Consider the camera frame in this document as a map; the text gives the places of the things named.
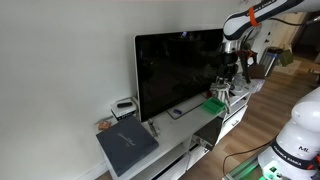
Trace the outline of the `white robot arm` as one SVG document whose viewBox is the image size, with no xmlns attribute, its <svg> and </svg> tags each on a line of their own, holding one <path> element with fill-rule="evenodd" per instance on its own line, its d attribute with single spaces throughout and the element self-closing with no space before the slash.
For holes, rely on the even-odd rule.
<svg viewBox="0 0 320 180">
<path fill-rule="evenodd" d="M 228 16 L 223 25 L 224 63 L 240 55 L 240 38 L 246 32 L 278 14 L 314 12 L 320 0 L 261 0 L 248 10 Z M 320 87 L 301 98 L 269 146 L 258 155 L 266 180 L 319 180 Z"/>
</svg>

